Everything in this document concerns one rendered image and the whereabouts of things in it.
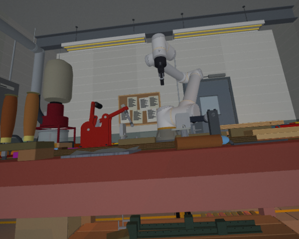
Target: ceiling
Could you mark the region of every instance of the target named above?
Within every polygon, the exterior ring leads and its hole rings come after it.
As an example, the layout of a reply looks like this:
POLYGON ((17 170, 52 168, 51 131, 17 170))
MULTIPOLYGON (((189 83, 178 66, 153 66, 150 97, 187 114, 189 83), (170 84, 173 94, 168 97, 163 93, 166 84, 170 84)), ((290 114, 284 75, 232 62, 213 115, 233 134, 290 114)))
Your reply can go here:
POLYGON ((245 10, 295 5, 298 0, 0 0, 0 12, 43 36, 245 10))

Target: beige cylinder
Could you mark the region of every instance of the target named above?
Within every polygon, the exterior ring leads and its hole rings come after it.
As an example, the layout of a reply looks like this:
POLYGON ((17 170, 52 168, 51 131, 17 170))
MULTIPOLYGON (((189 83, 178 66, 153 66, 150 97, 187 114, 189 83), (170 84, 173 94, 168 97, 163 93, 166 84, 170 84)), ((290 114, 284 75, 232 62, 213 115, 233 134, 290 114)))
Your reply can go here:
POLYGON ((219 134, 175 138, 175 146, 177 150, 220 147, 222 144, 223 138, 219 134))
POLYGON ((1 111, 0 143, 11 143, 18 106, 17 97, 16 95, 5 94, 1 111))
POLYGON ((23 118, 23 141, 33 141, 39 112, 39 93, 27 92, 23 118))
POLYGON ((44 70, 44 99, 48 102, 68 103, 72 99, 72 87, 72 66, 60 59, 48 61, 44 70))

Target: cork board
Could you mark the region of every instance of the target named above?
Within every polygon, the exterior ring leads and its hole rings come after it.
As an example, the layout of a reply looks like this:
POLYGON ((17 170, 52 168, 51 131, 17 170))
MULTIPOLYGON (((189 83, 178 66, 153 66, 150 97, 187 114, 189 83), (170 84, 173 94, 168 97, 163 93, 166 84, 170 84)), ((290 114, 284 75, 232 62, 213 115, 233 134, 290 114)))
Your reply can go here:
MULTIPOLYGON (((157 124, 156 109, 160 107, 159 92, 119 96, 119 109, 122 108, 122 104, 129 107, 129 115, 134 125, 157 124)), ((130 126, 129 121, 124 119, 122 114, 119 123, 130 126)))

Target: floor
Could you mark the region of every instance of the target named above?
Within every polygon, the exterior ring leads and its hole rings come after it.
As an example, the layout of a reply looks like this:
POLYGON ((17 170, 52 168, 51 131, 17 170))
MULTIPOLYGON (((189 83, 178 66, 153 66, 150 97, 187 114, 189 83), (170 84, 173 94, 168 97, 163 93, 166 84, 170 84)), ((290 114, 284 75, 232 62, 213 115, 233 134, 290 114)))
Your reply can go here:
MULTIPOLYGON (((278 210, 289 210, 287 212, 276 212, 276 217, 278 220, 282 221, 292 230, 299 234, 299 206, 298 207, 279 207, 275 208, 278 210)), ((214 213, 214 212, 223 212, 222 211, 209 211, 209 212, 191 212, 193 215, 199 215, 200 213, 214 213)), ((230 211, 255 211, 258 209, 234 209, 234 210, 226 210, 230 211)), ((165 213, 165 214, 143 214, 141 217, 148 218, 158 218, 158 217, 173 217, 174 213, 165 213)), ((98 216, 96 217, 96 221, 109 221, 109 220, 122 220, 122 215, 112 215, 112 216, 98 216)), ((15 219, 1 219, 0 221, 0 239, 14 239, 15 233, 15 219)))

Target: door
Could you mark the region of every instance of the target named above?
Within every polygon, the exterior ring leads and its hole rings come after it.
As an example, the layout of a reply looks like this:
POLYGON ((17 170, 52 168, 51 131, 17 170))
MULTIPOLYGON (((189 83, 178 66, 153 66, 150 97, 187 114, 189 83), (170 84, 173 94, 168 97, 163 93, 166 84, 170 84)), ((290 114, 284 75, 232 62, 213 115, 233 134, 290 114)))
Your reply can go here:
MULTIPOLYGON (((187 84, 183 84, 184 94, 187 84)), ((201 115, 207 110, 218 111, 220 125, 238 123, 235 101, 231 87, 230 77, 203 79, 200 81, 197 101, 201 115)), ((196 133, 209 132, 208 123, 197 122, 194 124, 196 133)))

